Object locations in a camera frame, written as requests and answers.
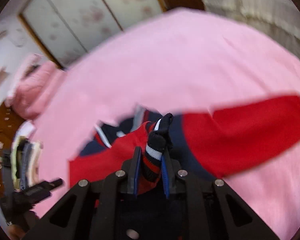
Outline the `navy red varsity jacket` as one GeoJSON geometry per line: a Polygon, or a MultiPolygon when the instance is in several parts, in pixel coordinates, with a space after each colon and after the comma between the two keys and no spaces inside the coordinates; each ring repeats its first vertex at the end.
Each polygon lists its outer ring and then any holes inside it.
{"type": "Polygon", "coordinates": [[[300,141],[300,96],[283,95],[212,113],[178,115],[141,109],[119,126],[96,127],[92,141],[69,163],[69,183],[117,171],[141,148],[139,193],[166,179],[163,155],[213,180],[273,159],[300,141]]]}

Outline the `stack of folded clothes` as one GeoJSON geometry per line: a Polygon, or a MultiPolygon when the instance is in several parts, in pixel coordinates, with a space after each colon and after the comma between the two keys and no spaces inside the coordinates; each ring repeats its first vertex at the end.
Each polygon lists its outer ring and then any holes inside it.
{"type": "Polygon", "coordinates": [[[18,128],[12,142],[11,178],[16,191],[23,191],[39,183],[39,158],[43,144],[31,140],[35,131],[33,122],[26,121],[18,128]]]}

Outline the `brown wooden headboard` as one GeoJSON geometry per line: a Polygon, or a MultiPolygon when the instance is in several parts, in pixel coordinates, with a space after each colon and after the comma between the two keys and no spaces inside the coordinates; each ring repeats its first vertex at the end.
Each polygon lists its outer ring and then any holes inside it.
{"type": "Polygon", "coordinates": [[[5,189],[1,175],[3,169],[1,152],[11,148],[13,138],[24,121],[11,107],[6,107],[4,103],[0,105],[0,198],[4,195],[5,189]]]}

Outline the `folded pink quilt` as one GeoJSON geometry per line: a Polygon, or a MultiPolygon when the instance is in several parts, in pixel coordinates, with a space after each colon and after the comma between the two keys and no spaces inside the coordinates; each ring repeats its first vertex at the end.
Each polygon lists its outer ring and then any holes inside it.
{"type": "Polygon", "coordinates": [[[36,119],[45,111],[65,75],[52,61],[36,66],[19,82],[11,107],[23,119],[36,119]]]}

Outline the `pink lace-edged pillow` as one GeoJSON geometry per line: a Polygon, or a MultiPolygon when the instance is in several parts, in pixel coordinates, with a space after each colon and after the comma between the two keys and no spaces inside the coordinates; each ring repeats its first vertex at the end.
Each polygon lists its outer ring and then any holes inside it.
{"type": "Polygon", "coordinates": [[[26,76],[26,73],[42,59],[42,57],[43,56],[40,54],[30,54],[21,63],[10,83],[5,99],[6,107],[11,107],[19,82],[26,76]]]}

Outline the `pink fleece bed blanket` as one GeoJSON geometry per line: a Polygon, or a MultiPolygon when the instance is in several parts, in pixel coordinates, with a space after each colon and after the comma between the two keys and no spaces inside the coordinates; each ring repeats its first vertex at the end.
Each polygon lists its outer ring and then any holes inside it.
{"type": "Polygon", "coordinates": [[[214,109],[276,94],[300,95],[300,60],[245,24],[177,9],[98,46],[66,72],[36,120],[39,177],[69,180],[69,161],[99,121],[136,105],[160,113],[214,109]]]}

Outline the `floral sliding wardrobe doors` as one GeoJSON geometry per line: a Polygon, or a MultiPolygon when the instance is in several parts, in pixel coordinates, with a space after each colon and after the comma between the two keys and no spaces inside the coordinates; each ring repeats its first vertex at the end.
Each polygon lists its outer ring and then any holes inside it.
{"type": "Polygon", "coordinates": [[[64,68],[164,11],[162,0],[28,0],[19,18],[45,55],[64,68]]]}

